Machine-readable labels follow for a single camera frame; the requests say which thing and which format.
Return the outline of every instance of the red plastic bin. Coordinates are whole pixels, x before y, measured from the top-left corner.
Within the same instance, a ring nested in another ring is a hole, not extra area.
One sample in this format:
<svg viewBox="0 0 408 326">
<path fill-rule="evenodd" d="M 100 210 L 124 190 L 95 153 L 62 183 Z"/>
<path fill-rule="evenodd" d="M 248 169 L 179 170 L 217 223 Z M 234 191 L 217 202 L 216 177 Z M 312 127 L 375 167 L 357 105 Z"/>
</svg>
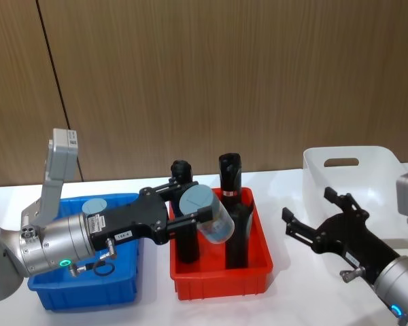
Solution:
<svg viewBox="0 0 408 326">
<path fill-rule="evenodd" d="M 214 189 L 220 198 L 220 189 Z M 249 205 L 254 200 L 249 188 L 242 188 L 242 203 Z M 173 219 L 172 209 L 169 218 Z M 225 269 L 225 244 L 212 244 L 198 232 L 200 258 L 186 264 L 178 260 L 175 240 L 171 241 L 171 278 L 179 300 L 204 299 L 264 293 L 267 275 L 273 269 L 271 255 L 254 206 L 252 227 L 248 247 L 248 268 Z"/>
</svg>

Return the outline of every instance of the bin handle hole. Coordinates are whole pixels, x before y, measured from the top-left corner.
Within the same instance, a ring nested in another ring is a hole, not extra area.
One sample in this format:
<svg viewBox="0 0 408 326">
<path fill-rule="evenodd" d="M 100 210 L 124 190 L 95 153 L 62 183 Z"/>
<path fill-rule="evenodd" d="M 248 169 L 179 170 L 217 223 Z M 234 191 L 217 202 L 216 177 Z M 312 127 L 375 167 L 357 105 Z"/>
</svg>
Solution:
<svg viewBox="0 0 408 326">
<path fill-rule="evenodd" d="M 358 158 L 329 158 L 325 161 L 324 167 L 331 166 L 358 166 L 360 161 Z"/>
</svg>

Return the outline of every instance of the green indicator light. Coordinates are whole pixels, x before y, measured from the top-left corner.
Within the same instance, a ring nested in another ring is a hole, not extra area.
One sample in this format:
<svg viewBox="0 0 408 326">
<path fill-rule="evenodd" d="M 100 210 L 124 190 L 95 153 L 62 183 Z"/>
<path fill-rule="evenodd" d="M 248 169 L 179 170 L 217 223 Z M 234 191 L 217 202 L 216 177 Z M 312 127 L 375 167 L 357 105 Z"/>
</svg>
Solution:
<svg viewBox="0 0 408 326">
<path fill-rule="evenodd" d="M 65 267 L 65 266 L 68 266 L 68 265 L 70 265 L 71 264 L 71 260 L 68 260 L 68 259 L 64 259 L 63 261 L 61 261 L 60 263 L 59 263 L 59 265 L 61 266 L 61 267 Z"/>
</svg>

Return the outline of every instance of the black o-ring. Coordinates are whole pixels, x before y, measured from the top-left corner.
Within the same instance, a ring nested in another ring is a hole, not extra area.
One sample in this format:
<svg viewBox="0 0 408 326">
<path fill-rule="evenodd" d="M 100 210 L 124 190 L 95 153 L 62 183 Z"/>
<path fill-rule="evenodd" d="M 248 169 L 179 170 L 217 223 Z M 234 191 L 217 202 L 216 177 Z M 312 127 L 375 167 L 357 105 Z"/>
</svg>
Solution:
<svg viewBox="0 0 408 326">
<path fill-rule="evenodd" d="M 102 267 L 102 266 L 110 266 L 111 270 L 109 272 L 106 273 L 100 273 L 97 271 L 98 267 Z M 103 260 L 99 260 L 98 262 L 96 262 L 94 264 L 94 267 L 92 268 L 94 270 L 94 274 L 97 276 L 109 276 L 111 273 L 115 272 L 115 265 L 112 263 L 107 263 Z"/>
</svg>

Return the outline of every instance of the black cylinder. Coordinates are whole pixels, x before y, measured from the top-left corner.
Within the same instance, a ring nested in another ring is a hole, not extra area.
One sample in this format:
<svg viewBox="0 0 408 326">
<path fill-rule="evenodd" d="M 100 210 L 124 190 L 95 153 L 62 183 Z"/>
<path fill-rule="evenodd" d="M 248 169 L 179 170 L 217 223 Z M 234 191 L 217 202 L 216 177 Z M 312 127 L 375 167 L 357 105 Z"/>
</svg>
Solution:
<svg viewBox="0 0 408 326">
<path fill-rule="evenodd" d="M 219 157 L 221 201 L 228 212 L 241 202 L 242 163 L 238 153 L 227 153 Z"/>
<path fill-rule="evenodd" d="M 192 167 L 187 161 L 176 160 L 171 165 L 172 181 L 180 185 L 192 182 Z M 178 196 L 171 201 L 175 217 L 183 216 L 180 210 L 180 198 Z M 175 250 L 178 259 L 184 263 L 192 263 L 199 258 L 199 244 L 197 225 L 190 225 L 175 234 Z"/>
<path fill-rule="evenodd" d="M 252 224 L 252 207 L 236 204 L 230 211 L 234 233 L 225 242 L 225 268 L 248 267 L 248 245 Z"/>
</svg>

